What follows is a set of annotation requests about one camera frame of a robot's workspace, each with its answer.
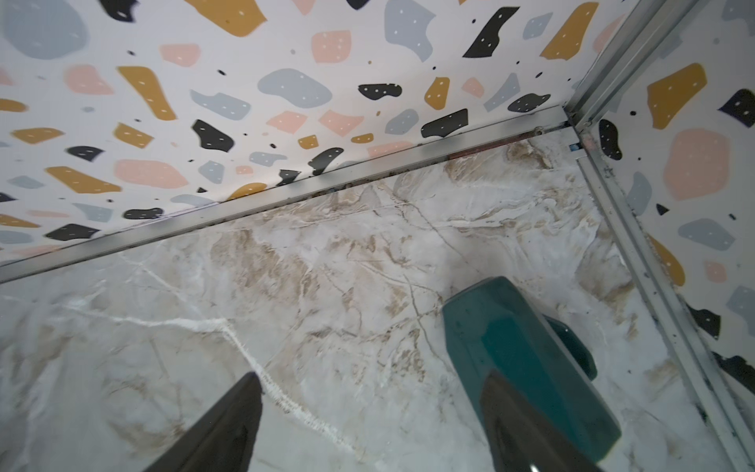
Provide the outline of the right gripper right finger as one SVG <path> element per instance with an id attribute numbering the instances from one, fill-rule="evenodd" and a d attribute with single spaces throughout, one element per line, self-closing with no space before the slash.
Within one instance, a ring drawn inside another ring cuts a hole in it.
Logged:
<path id="1" fill-rule="evenodd" d="M 514 385 L 498 371 L 480 396 L 485 433 L 497 471 L 598 471 Z"/>

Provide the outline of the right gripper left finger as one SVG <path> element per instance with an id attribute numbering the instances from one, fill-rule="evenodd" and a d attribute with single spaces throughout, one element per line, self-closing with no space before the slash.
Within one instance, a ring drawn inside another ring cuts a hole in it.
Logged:
<path id="1" fill-rule="evenodd" d="M 247 471 L 263 415 L 258 375 L 244 375 L 147 470 Z"/>

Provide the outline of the dark green faceted mug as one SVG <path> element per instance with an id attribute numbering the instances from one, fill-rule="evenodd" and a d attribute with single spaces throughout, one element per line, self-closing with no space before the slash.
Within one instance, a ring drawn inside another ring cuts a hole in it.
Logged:
<path id="1" fill-rule="evenodd" d="M 598 369 L 589 349 L 509 279 L 466 288 L 444 304 L 442 316 L 448 356 L 483 428 L 480 396 L 486 377 L 498 371 L 597 466 L 621 438 L 592 385 Z"/>

